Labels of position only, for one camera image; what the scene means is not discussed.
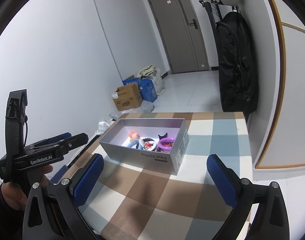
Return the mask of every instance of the metal bolt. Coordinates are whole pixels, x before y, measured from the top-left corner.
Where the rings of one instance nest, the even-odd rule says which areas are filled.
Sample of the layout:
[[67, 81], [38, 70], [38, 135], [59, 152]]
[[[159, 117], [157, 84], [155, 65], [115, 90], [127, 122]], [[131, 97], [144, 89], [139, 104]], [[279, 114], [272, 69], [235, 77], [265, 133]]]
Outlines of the metal bolt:
[[67, 185], [69, 183], [69, 179], [63, 179], [62, 181], [61, 181], [61, 184], [62, 185]]
[[33, 188], [38, 188], [39, 187], [39, 183], [38, 182], [35, 182], [32, 186]]
[[249, 184], [249, 179], [242, 178], [242, 184], [248, 185]]
[[277, 182], [272, 182], [272, 187], [274, 187], [274, 188], [278, 188], [279, 187], [279, 185], [278, 185], [278, 183]]

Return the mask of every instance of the purple bracelet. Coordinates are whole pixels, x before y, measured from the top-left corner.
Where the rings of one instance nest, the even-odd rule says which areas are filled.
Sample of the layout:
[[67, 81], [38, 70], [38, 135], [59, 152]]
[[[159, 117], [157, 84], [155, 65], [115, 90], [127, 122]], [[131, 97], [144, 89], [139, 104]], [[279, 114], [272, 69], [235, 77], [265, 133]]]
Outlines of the purple bracelet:
[[163, 146], [163, 145], [162, 145], [162, 143], [166, 143], [166, 142], [172, 142], [172, 143], [174, 143], [174, 142], [175, 142], [175, 139], [174, 139], [174, 138], [168, 138], [168, 137], [163, 138], [163, 139], [160, 139], [159, 142], [158, 142], [158, 144], [157, 144], [157, 146], [158, 146], [160, 149], [162, 149], [163, 151], [168, 151], [168, 152], [170, 152], [172, 147], [167, 147], [167, 146]]

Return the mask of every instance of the checkered tablecloth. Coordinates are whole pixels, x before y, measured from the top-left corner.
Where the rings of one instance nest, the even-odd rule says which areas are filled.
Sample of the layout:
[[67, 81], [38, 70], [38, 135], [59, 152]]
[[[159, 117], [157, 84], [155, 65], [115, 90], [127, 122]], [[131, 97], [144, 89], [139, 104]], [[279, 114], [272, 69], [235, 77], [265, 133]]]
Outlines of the checkered tablecloth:
[[[93, 153], [104, 170], [86, 204], [79, 207], [90, 226], [106, 240], [208, 240], [228, 217], [206, 169], [216, 153], [239, 177], [252, 180], [252, 160], [242, 113], [125, 114], [121, 118], [185, 118], [189, 144], [177, 176], [111, 160], [98, 142], [70, 168], [83, 166]], [[246, 222], [238, 239], [244, 239]]]

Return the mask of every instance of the gray box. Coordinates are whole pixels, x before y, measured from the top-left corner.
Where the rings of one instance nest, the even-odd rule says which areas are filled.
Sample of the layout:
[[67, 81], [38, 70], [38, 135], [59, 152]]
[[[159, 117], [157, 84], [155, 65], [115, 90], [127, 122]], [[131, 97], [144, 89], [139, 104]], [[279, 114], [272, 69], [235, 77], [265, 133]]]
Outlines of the gray box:
[[[128, 132], [131, 130], [138, 133], [141, 138], [153, 138], [157, 142], [158, 135], [165, 133], [168, 133], [168, 137], [176, 140], [169, 153], [122, 146], [127, 144]], [[100, 137], [99, 142], [112, 160], [151, 171], [177, 175], [188, 140], [185, 119], [138, 118], [119, 119]]]

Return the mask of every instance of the black bag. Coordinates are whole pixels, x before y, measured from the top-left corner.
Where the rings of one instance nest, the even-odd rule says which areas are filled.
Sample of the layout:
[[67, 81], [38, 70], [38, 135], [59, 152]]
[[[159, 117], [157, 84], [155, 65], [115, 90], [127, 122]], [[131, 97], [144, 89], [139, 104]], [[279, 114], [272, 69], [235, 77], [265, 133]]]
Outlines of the black bag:
[[238, 12], [217, 22], [219, 44], [219, 90], [224, 112], [243, 112], [247, 117], [257, 108], [258, 75], [251, 31]]

